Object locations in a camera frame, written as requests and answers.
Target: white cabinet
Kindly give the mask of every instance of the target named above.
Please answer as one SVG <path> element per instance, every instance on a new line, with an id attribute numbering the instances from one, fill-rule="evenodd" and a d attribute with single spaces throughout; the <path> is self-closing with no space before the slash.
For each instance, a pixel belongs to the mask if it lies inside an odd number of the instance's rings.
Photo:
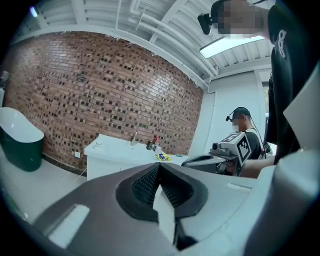
<path id="1" fill-rule="evenodd" d="M 87 180 L 117 173 L 129 168 L 159 162 L 153 150 L 147 145 L 137 143 L 131 146 L 130 141 L 99 134 L 85 149 L 87 156 Z M 171 155 L 172 164 L 181 165 L 188 156 Z"/>
<path id="2" fill-rule="evenodd" d="M 140 164 L 125 163 L 118 161 L 109 161 L 99 159 L 93 156 L 87 156 L 87 180 L 92 180 L 101 176 L 117 173 L 132 167 L 139 166 Z"/>

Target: white wall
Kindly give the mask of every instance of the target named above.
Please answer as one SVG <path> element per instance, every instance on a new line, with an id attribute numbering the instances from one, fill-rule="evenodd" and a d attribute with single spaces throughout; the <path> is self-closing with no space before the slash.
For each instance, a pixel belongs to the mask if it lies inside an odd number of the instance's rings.
<path id="1" fill-rule="evenodd" d="M 245 107 L 250 111 L 261 138 L 264 139 L 266 128 L 265 98 L 257 71 L 239 73 L 213 80 L 210 83 L 209 92 L 215 93 L 215 106 L 211 129 L 204 147 L 205 152 L 210 150 L 212 143 L 221 141 L 232 132 L 232 124 L 230 121 L 226 122 L 226 117 L 237 107 Z"/>
<path id="2" fill-rule="evenodd" d="M 208 94 L 204 92 L 203 94 L 199 120 L 189 150 L 189 157 L 206 154 L 209 151 L 205 151 L 205 147 L 213 119 L 215 97 L 215 93 Z"/>

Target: dark green bathtub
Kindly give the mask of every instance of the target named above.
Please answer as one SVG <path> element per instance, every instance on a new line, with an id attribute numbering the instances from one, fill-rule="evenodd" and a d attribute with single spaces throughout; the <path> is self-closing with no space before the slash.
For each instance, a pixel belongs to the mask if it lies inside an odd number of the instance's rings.
<path id="1" fill-rule="evenodd" d="M 0 108 L 0 144 L 6 158 L 16 167 L 26 172 L 40 167 L 44 133 L 13 108 Z"/>

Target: black shirt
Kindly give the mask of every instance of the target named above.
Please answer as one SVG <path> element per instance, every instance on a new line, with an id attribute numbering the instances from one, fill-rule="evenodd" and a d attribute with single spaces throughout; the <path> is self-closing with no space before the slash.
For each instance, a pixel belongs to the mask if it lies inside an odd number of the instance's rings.
<path id="1" fill-rule="evenodd" d="M 283 112 L 314 70 L 319 60 L 319 49 L 306 26 L 300 24 L 297 16 L 280 1 L 268 13 L 268 28 L 274 48 L 271 54 L 273 82 L 269 83 L 266 140 L 277 145 L 274 161 L 277 164 L 280 158 L 300 148 Z"/>
<path id="2" fill-rule="evenodd" d="M 262 151 L 258 136 L 250 131 L 245 134 L 251 148 L 251 155 L 248 159 L 258 159 Z"/>

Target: person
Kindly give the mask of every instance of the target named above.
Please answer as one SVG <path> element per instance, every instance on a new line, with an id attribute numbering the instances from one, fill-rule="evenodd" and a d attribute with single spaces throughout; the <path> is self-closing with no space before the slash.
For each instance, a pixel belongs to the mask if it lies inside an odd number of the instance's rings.
<path id="1" fill-rule="evenodd" d="M 251 114 L 244 107 L 234 110 L 232 116 L 232 128 L 237 132 L 245 132 L 248 139 L 251 155 L 248 159 L 258 159 L 262 155 L 263 144 L 259 139 L 259 134 L 251 122 Z"/>
<path id="2" fill-rule="evenodd" d="M 316 17 L 308 3 L 276 0 L 271 9 L 263 9 L 246 0 L 218 0 L 211 7 L 211 22 L 223 35 L 262 36 L 274 45 L 271 53 L 272 82 L 269 83 L 269 120 L 266 141 L 277 145 L 275 156 L 249 159 L 242 176 L 257 178 L 267 166 L 300 148 L 283 112 L 304 86 L 317 62 L 319 48 L 315 32 L 302 19 Z"/>

